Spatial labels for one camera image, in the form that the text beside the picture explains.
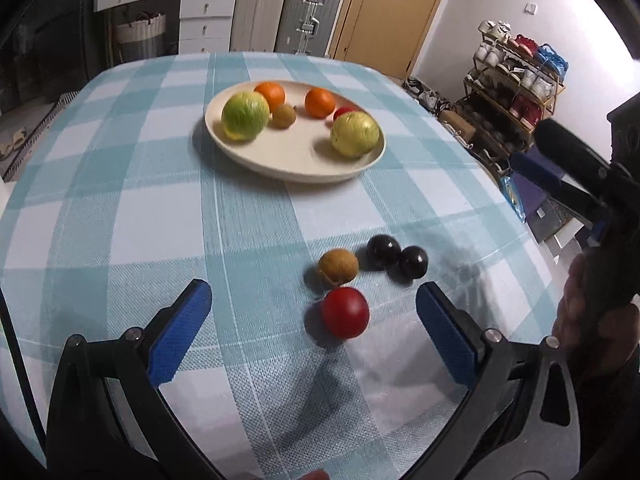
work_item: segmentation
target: tangerine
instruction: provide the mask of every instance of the tangerine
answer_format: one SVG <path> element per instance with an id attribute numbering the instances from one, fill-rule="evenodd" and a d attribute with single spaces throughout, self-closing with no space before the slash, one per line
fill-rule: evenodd
<path id="1" fill-rule="evenodd" d="M 264 98 L 267 99 L 269 103 L 269 111 L 271 113 L 273 113 L 278 106 L 284 104 L 284 88 L 278 83 L 269 81 L 260 83 L 254 88 L 254 91 L 264 95 Z"/>
<path id="2" fill-rule="evenodd" d="M 324 88 L 312 88 L 306 94 L 305 108 L 310 116 L 324 119 L 335 110 L 335 98 Z"/>

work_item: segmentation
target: checkered tablecloth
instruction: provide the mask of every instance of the checkered tablecloth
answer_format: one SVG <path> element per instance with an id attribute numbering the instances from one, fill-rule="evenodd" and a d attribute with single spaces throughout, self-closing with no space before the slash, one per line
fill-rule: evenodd
<path id="1" fill-rule="evenodd" d="M 384 157 L 333 186 L 243 169 L 214 147 L 202 117 L 217 92 L 248 80 L 343 94 L 382 126 Z M 427 276 L 405 285 L 361 272 L 353 285 L 369 301 L 368 329 L 338 348 L 316 345 L 314 263 L 378 233 L 424 247 Z M 118 337 L 192 278 L 207 280 L 212 314 L 161 391 L 234 480 L 318 467 L 334 480 L 378 480 L 407 470 L 465 393 L 415 314 L 423 281 L 481 326 L 530 342 L 550 331 L 557 299 L 530 235 L 435 118 L 373 70 L 275 54 L 162 57 L 91 81 L 12 193 L 0 269 L 43 417 L 69 335 Z M 0 408 L 37 453 L 4 340 L 0 386 Z"/>

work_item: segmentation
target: black fruit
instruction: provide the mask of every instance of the black fruit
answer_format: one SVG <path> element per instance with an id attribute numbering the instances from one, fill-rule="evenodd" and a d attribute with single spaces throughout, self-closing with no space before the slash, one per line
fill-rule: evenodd
<path id="1" fill-rule="evenodd" d="M 402 273 L 412 280 L 418 280 L 427 273 L 429 258 L 427 252 L 414 245 L 409 246 L 400 254 L 400 269 Z"/>
<path id="2" fill-rule="evenodd" d="M 398 241 L 388 235 L 375 235 L 367 243 L 367 256 L 379 269 L 395 265 L 401 253 Z"/>

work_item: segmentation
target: red ball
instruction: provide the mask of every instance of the red ball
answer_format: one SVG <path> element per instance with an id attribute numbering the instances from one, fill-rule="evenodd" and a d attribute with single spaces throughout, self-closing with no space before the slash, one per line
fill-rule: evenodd
<path id="1" fill-rule="evenodd" d="M 338 108 L 338 109 L 335 111 L 335 114 L 334 114 L 334 121 L 335 121 L 338 117 L 340 117 L 342 114 L 345 114 L 345 113 L 347 113 L 347 112 L 357 112 L 357 110 L 356 110 L 356 108 L 353 108 L 353 107 L 350 107 L 350 106 L 343 106 L 342 108 Z"/>
<path id="2" fill-rule="evenodd" d="M 359 336 L 369 323 L 367 300 L 350 286 L 329 292 L 322 302 L 321 313 L 329 331 L 340 339 Z"/>

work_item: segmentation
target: beige plate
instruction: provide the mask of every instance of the beige plate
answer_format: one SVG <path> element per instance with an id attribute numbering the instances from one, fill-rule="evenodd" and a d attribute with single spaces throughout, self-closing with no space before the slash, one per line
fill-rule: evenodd
<path id="1" fill-rule="evenodd" d="M 305 111 L 305 96 L 313 87 L 293 81 L 278 81 L 284 88 L 287 103 L 298 109 L 298 118 L 288 130 L 269 124 L 251 142 L 234 142 L 224 132 L 220 122 L 222 108 L 236 92 L 251 91 L 260 82 L 241 83 L 220 92 L 207 106 L 204 120 L 215 143 L 242 166 L 273 178 L 292 182 L 340 182 L 348 180 L 373 166 L 385 153 L 386 140 L 380 135 L 372 152 L 357 160 L 349 160 L 337 153 L 329 141 L 332 116 L 326 120 L 310 117 Z M 336 107 L 361 107 L 334 94 Z"/>

